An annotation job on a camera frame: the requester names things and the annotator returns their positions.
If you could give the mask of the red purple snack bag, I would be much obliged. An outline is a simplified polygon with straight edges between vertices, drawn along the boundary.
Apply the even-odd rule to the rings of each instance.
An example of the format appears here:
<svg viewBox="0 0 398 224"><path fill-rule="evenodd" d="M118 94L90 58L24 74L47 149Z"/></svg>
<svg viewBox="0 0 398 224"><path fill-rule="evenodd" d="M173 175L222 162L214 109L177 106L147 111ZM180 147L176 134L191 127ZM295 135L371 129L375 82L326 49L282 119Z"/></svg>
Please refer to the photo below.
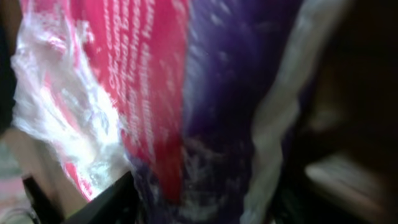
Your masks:
<svg viewBox="0 0 398 224"><path fill-rule="evenodd" d="M22 1L13 123L89 200L130 169L149 223L263 223L340 0Z"/></svg>

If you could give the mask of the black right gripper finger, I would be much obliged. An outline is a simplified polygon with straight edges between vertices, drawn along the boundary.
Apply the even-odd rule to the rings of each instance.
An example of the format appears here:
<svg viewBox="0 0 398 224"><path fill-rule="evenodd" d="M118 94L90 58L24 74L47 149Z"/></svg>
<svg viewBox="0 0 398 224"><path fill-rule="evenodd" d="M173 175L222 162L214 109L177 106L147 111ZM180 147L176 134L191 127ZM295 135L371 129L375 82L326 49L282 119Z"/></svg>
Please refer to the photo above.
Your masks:
<svg viewBox="0 0 398 224"><path fill-rule="evenodd" d="M134 224L139 198L130 172L62 224Z"/></svg>

